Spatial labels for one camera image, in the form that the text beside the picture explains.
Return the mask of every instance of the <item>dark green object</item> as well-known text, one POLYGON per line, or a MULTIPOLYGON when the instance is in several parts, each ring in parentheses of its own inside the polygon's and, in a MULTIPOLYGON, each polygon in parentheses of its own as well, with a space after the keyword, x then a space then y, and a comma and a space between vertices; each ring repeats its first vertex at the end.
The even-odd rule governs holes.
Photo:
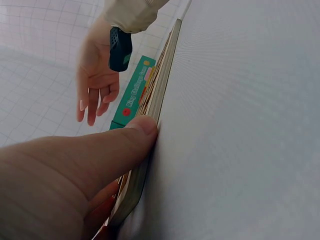
POLYGON ((111 28, 109 68, 115 72, 127 70, 131 53, 131 33, 125 33, 116 26, 111 28))

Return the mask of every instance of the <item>red circle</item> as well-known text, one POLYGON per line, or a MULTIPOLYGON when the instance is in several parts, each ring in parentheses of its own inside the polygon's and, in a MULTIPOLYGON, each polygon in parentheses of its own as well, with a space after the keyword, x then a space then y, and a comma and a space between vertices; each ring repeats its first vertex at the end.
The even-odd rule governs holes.
POLYGON ((129 116, 131 114, 131 110, 129 108, 125 108, 122 111, 123 116, 129 116))

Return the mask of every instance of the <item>knuckle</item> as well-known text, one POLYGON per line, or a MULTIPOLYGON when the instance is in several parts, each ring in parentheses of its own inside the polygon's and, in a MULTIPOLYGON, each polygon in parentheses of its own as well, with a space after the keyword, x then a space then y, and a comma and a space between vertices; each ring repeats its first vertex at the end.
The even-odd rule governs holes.
POLYGON ((126 128, 120 132, 120 140, 125 145, 125 147, 134 155, 139 155, 141 142, 137 137, 137 132, 134 129, 126 128))

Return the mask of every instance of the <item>fingernail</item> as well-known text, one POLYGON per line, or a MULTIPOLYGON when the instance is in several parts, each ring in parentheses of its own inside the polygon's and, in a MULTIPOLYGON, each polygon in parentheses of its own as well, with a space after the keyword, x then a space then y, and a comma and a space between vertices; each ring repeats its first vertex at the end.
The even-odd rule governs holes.
POLYGON ((102 102, 105 103, 105 104, 109 103, 108 98, 105 96, 105 97, 103 98, 102 102))
POLYGON ((80 104, 79 104, 79 106, 80 106, 80 111, 82 112, 82 111, 84 111, 85 109, 86 109, 86 107, 85 107, 85 103, 84 103, 84 101, 83 100, 80 100, 80 104))
POLYGON ((136 129, 148 136, 155 131, 157 123, 152 117, 138 116, 132 119, 125 127, 136 129))

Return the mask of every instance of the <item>grid pattern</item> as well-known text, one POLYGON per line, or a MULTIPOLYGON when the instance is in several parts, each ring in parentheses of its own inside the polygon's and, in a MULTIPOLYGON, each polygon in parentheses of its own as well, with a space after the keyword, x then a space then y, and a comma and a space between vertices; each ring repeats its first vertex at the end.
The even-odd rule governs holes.
POLYGON ((43 136, 81 136, 109 129, 142 55, 155 58, 181 0, 171 0, 147 31, 132 36, 120 94, 93 127, 75 119, 74 65, 103 0, 0 0, 0 146, 43 136))

